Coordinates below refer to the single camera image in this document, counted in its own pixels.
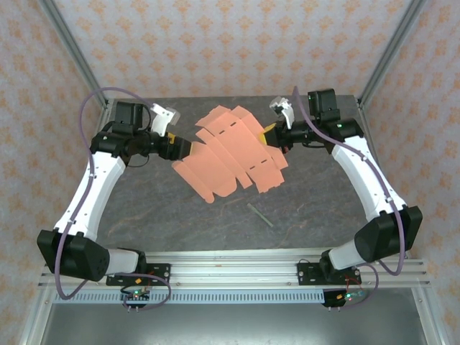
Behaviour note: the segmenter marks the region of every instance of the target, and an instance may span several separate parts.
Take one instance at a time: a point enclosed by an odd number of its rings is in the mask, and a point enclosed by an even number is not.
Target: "orange folded paper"
[[[196,135],[206,144],[194,142],[190,155],[172,167],[206,202],[214,202],[214,194],[233,193],[235,179],[243,188],[254,181],[259,193],[284,182],[286,159],[278,148],[258,140],[264,129],[246,109],[218,106],[197,125],[204,127]]]

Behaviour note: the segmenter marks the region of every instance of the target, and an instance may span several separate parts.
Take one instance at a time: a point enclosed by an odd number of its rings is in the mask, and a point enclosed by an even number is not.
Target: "aluminum frame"
[[[146,304],[155,304],[167,297],[166,289],[150,291]],[[63,300],[56,292],[54,304],[117,304],[121,302],[119,290],[90,289],[78,292],[70,300]],[[139,299],[128,300],[126,304],[138,303]],[[296,290],[186,290],[173,289],[167,304],[306,304],[324,303],[321,289],[298,288]]]
[[[51,24],[54,26],[57,35],[61,39],[61,42],[64,44],[64,47],[72,57],[73,62],[77,66],[77,69],[80,71],[85,83],[91,90],[100,88],[100,85],[93,71],[91,70],[90,65],[88,64],[88,61],[85,59],[85,55],[83,55],[81,52],[77,41],[72,35],[72,32],[70,32],[70,29],[65,23],[65,20],[54,0],[39,0],[39,2],[42,5],[43,12],[51,21]],[[104,106],[106,104],[106,98],[103,93],[98,93],[94,97],[96,97],[99,105]]]
[[[147,262],[169,262],[172,265],[170,283],[178,294],[196,293],[298,293],[324,288],[342,288],[343,285],[298,285],[297,263],[300,259],[317,262],[321,253],[328,248],[315,249],[255,249],[209,252],[151,252],[146,253]],[[384,260],[395,269],[397,257]],[[428,344],[449,345],[442,322],[435,310],[430,277],[426,264],[421,259],[406,259],[401,275],[387,274],[380,265],[379,288],[410,288],[413,291]],[[373,272],[362,267],[365,288],[374,286]],[[72,290],[80,280],[62,277],[63,287]],[[52,274],[44,267],[38,286],[38,294],[21,340],[21,345],[39,344],[45,332],[51,306],[56,301],[55,283]],[[105,279],[88,282],[82,293],[112,293],[119,287],[106,286]],[[161,294],[165,288],[156,289]],[[283,303],[283,299],[273,301]]]
[[[403,45],[405,38],[409,35],[410,29],[413,27],[418,19],[418,15],[423,8],[426,0],[412,0],[408,6],[408,9],[402,16],[402,19],[397,26],[395,33],[388,42],[385,51],[382,54],[377,66],[374,69],[370,79],[367,81],[364,90],[359,97],[359,104],[365,108],[370,103],[377,87],[383,80],[385,73],[387,72],[391,62],[394,60],[397,52],[401,45]]]

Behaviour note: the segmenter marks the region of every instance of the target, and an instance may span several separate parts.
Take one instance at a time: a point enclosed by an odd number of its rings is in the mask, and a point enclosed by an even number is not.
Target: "black mounting plate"
[[[346,285],[346,278],[356,279],[361,284],[361,275],[358,269],[346,269],[337,271],[338,274],[332,280],[327,281],[319,263],[299,262],[297,264],[297,278],[299,285]],[[358,285],[353,280],[349,281],[350,285]]]
[[[171,276],[171,264],[147,264],[147,269],[145,270],[146,274],[156,275],[157,277],[163,278],[167,282],[170,281]],[[121,275],[115,275],[113,277],[107,276],[106,284],[107,286],[147,286],[149,284],[148,279],[142,279],[142,281],[137,284],[136,280],[138,277],[125,277]],[[164,286],[162,282],[158,280],[151,279],[150,286]]]

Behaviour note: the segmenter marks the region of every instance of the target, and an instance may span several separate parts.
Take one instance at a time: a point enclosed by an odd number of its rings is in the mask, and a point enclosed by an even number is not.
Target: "metal base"
[[[347,270],[337,271],[338,274],[333,277],[333,281],[328,281],[319,264],[299,262],[297,264],[298,282],[301,286],[311,285],[342,285],[346,284],[346,278],[351,278],[349,285],[358,285],[361,283],[359,270],[349,268]]]
[[[145,270],[149,275],[156,275],[165,279],[167,282],[170,281],[171,265],[170,264],[149,264],[147,263],[147,269]],[[108,276],[106,279],[107,286],[163,286],[162,282],[156,279],[143,279],[137,283],[135,277],[124,277],[121,275],[115,275],[113,277]]]
[[[238,303],[241,304],[250,304],[251,298],[254,299],[254,296],[266,296],[264,298],[267,301],[270,297],[271,303],[274,304],[296,303],[296,299],[300,303],[320,303],[319,300],[323,299],[322,289],[344,288],[345,284],[299,286],[297,263],[301,259],[313,263],[318,262],[321,253],[325,250],[327,248],[166,252],[146,253],[146,257],[147,262],[171,264],[170,284],[172,285],[173,296],[176,296],[168,302],[171,304],[222,304],[222,300],[212,301],[212,298],[219,298],[219,295],[238,295]],[[395,269],[397,257],[390,257],[384,261],[392,270]],[[412,288],[416,303],[420,307],[424,306],[424,308],[419,308],[419,314],[428,344],[442,344],[440,342],[443,338],[442,321],[438,314],[433,311],[436,309],[436,303],[433,301],[431,284],[429,276],[426,274],[424,261],[421,259],[405,260],[402,273],[398,277],[388,275],[378,264],[375,267],[379,272],[379,288]],[[360,275],[363,288],[374,287],[375,276],[370,269],[362,267]],[[62,282],[67,291],[80,283],[79,280],[69,277],[62,277]],[[312,290],[320,291],[321,298],[319,300],[313,296],[311,299],[310,296],[306,296]],[[164,293],[166,293],[165,287],[155,288],[155,295],[158,298],[161,298]],[[107,286],[104,281],[88,282],[79,294],[86,296],[109,294],[114,296],[116,303],[119,303],[119,287]],[[253,297],[248,300],[244,300],[243,297],[240,298],[244,295]],[[237,302],[236,298],[235,301],[229,300],[230,297],[221,298],[228,299],[227,301],[232,303]],[[98,298],[98,300],[91,297],[87,301],[87,304],[91,305],[106,303],[103,297]],[[53,277],[48,268],[45,267],[40,278],[37,300],[29,316],[22,338],[24,341],[21,344],[40,344],[51,305],[55,303],[61,303],[61,301],[56,298]]]
[[[379,291],[360,308],[314,304],[54,305],[41,345],[426,345],[410,291]]]
[[[147,262],[169,263],[172,267],[170,284],[173,289],[283,289],[299,288],[297,263],[306,259],[317,263],[321,253],[328,248],[317,249],[259,249],[223,250],[209,252],[158,252],[146,253]],[[398,258],[389,257],[383,261],[395,270]],[[402,272],[393,277],[378,263],[379,288],[429,287],[430,280],[426,266],[421,259],[405,260]],[[373,288],[375,275],[368,267],[360,267],[363,288]],[[52,274],[45,268],[40,280],[41,286],[52,285]],[[61,277],[64,288],[76,287],[80,280]],[[311,285],[311,289],[344,288],[340,285]],[[84,289],[107,288],[105,282],[88,282]]]

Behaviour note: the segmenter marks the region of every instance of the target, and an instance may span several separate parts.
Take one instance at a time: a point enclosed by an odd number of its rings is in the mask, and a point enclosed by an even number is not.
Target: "gray marble surface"
[[[250,110],[262,126],[276,120],[273,97],[165,98],[177,109],[170,131],[198,140],[195,123],[220,105]],[[342,118],[358,117],[353,96],[338,96]],[[301,114],[295,106],[298,119]],[[135,157],[131,164],[142,163]],[[110,196],[98,232],[108,248],[151,251],[333,247],[350,240],[366,223],[362,205],[345,172],[324,149],[294,147],[286,154],[285,182],[259,194],[241,186],[207,204],[172,168],[151,157],[142,168],[127,168]],[[247,204],[274,224],[268,226]]]

